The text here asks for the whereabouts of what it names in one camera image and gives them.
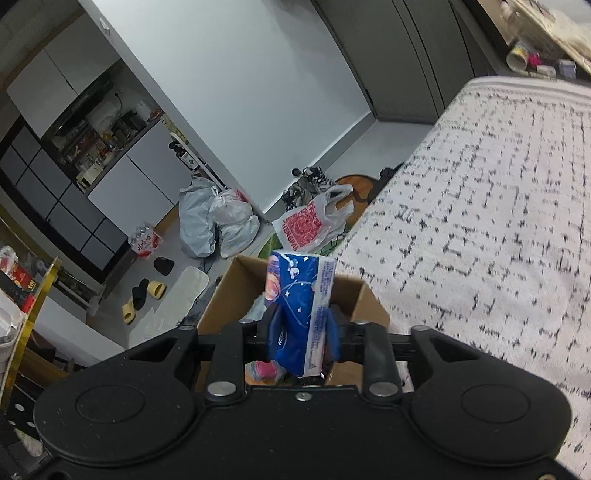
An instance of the slipper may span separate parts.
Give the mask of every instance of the slipper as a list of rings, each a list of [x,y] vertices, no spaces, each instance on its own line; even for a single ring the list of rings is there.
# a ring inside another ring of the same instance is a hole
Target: slipper
[[[157,280],[152,280],[148,285],[148,293],[152,295],[156,300],[162,298],[166,291],[166,285]]]
[[[136,314],[133,299],[129,299],[129,302],[121,307],[121,311],[123,312],[123,321],[127,325],[133,322]]]
[[[146,295],[149,283],[150,281],[147,278],[144,278],[141,282],[139,282],[137,287],[133,287],[131,289],[131,297],[134,301],[134,308],[136,310],[141,309],[146,303]]]
[[[154,268],[158,273],[166,277],[172,272],[174,268],[174,261],[170,260],[169,258],[158,257],[156,260],[154,260]]]

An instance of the blue packaging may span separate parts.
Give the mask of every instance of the blue packaging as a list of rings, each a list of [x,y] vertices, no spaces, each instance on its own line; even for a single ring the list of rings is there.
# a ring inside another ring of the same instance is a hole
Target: blue packaging
[[[273,251],[265,302],[277,303],[269,325],[269,355],[297,377],[320,375],[335,261],[319,255]]]

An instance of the yellow slipper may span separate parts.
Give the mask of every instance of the yellow slipper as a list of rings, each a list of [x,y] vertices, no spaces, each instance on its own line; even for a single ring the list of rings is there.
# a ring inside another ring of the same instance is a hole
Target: yellow slipper
[[[148,293],[150,295],[152,295],[156,300],[161,299],[162,295],[164,295],[165,291],[166,291],[166,285],[163,284],[162,282],[159,282],[157,280],[152,280],[148,284]]]
[[[133,322],[136,313],[134,308],[134,299],[129,299],[129,302],[121,307],[121,311],[123,312],[123,321],[127,325]]]

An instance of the patterned blanket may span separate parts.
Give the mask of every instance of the patterned blanket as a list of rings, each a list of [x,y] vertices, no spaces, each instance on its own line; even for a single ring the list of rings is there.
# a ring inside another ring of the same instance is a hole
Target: patterned blanket
[[[473,80],[335,253],[392,332],[426,324],[558,386],[573,410],[558,460],[587,479],[590,145],[591,89]]]

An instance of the baseboard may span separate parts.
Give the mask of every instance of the baseboard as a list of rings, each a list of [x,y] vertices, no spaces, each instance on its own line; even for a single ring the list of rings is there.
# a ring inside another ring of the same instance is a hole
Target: baseboard
[[[355,122],[346,132],[344,132],[339,138],[332,142],[329,147],[324,150],[320,156],[314,160],[309,167],[320,167],[326,171],[328,168],[343,154],[345,151],[353,145],[361,135],[363,135],[369,127],[375,123],[375,117],[372,112],[368,112],[366,115],[361,117]],[[281,201],[281,196],[277,197],[273,204],[263,211],[265,220],[272,222],[277,220],[281,215],[285,213],[285,206]]]

